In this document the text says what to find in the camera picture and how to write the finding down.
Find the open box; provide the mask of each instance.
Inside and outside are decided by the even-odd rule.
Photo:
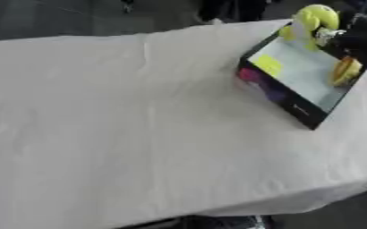
[[[241,58],[237,78],[315,130],[364,73],[363,68],[346,87],[331,85],[329,77],[343,56],[334,47],[311,51],[276,32]]]

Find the floor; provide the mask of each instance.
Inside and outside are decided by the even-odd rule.
[[[265,20],[289,18],[313,0],[284,0],[271,4]],[[195,24],[192,19],[198,0],[136,0],[130,14],[121,10],[118,0],[98,0],[94,4],[94,34],[110,36],[154,31],[176,30]]]
[[[309,213],[273,218],[274,229],[367,229],[367,192]]]

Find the white tablecloth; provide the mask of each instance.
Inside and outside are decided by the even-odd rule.
[[[0,228],[275,214],[367,190],[367,77],[317,131],[238,89],[285,21],[0,42]]]

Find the yellow plush toy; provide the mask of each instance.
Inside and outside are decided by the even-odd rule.
[[[310,50],[317,50],[316,41],[312,33],[320,27],[337,30],[339,27],[338,14],[323,4],[311,4],[304,7],[296,15],[291,25],[279,31],[279,35],[286,40],[300,39]]]

